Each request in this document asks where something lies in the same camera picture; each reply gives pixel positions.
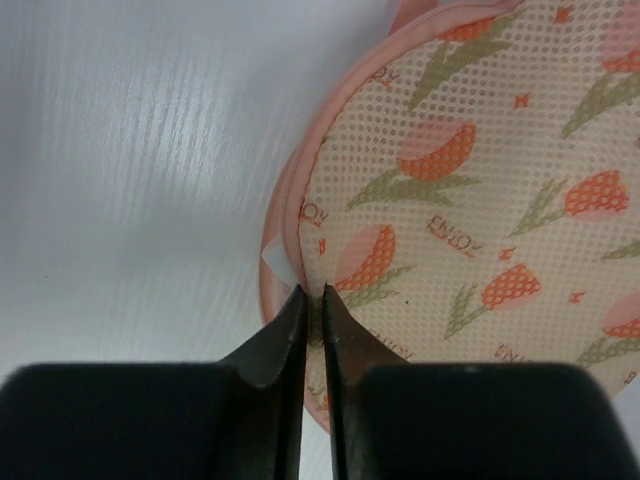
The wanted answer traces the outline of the floral mesh laundry bag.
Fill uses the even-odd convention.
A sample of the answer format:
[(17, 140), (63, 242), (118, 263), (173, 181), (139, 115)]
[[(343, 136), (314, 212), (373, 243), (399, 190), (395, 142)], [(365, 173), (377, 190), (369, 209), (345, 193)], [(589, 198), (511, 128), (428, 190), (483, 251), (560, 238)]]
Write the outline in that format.
[(265, 321), (296, 286), (410, 362), (636, 382), (638, 3), (402, 3), (274, 189)]

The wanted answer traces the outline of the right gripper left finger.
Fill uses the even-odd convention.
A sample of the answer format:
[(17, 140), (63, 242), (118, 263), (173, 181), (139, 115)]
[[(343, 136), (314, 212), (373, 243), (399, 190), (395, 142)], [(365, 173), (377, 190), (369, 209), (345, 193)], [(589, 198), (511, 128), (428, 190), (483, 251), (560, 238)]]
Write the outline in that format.
[(308, 298), (225, 358), (40, 363), (1, 387), (5, 479), (295, 479)]

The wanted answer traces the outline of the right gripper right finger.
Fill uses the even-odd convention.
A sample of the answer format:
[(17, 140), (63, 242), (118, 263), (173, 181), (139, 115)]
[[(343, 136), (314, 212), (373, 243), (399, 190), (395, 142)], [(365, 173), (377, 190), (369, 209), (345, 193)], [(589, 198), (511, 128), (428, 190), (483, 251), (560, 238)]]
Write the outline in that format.
[(337, 479), (635, 479), (602, 389), (559, 363), (409, 363), (326, 286)]

